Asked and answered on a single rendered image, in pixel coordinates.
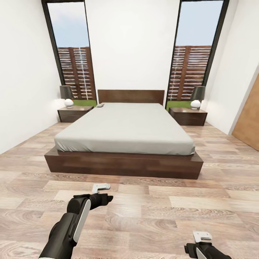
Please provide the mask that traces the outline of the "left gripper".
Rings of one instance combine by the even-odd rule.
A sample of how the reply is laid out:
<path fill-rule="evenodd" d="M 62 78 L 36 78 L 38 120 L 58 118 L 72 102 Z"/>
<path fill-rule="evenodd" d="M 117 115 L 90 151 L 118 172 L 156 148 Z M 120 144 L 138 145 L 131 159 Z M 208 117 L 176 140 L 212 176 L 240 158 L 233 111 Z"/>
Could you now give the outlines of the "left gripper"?
<path fill-rule="evenodd" d="M 93 209 L 95 209 L 99 206 L 106 206 L 113 199 L 113 196 L 112 195 L 108 196 L 107 193 L 106 194 L 92 194 L 92 196 L 94 196 L 96 199 L 96 204 Z"/>

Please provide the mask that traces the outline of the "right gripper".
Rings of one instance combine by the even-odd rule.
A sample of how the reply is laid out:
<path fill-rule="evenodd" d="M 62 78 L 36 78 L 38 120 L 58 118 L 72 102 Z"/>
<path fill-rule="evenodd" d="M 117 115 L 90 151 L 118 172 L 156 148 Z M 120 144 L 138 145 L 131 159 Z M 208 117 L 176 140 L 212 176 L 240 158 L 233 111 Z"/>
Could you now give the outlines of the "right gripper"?
<path fill-rule="evenodd" d="M 196 258 L 196 259 L 198 259 L 197 252 L 196 252 L 196 247 L 197 247 L 198 245 L 199 245 L 198 243 L 196 243 L 196 244 L 187 243 L 186 246 L 184 246 L 184 248 L 185 248 L 185 253 L 189 254 L 189 257 L 190 257 L 190 258 Z"/>

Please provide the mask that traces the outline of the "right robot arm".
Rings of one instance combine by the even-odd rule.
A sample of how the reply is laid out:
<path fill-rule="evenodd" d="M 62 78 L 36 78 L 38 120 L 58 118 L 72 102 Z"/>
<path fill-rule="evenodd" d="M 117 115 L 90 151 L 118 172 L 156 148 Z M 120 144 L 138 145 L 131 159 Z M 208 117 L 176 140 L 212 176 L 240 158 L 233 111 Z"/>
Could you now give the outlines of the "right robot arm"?
<path fill-rule="evenodd" d="M 220 250 L 212 246 L 211 242 L 202 240 L 212 240 L 211 234 L 208 232 L 193 231 L 195 243 L 187 243 L 185 253 L 189 254 L 190 258 L 196 259 L 232 259 L 230 256 L 223 254 Z"/>

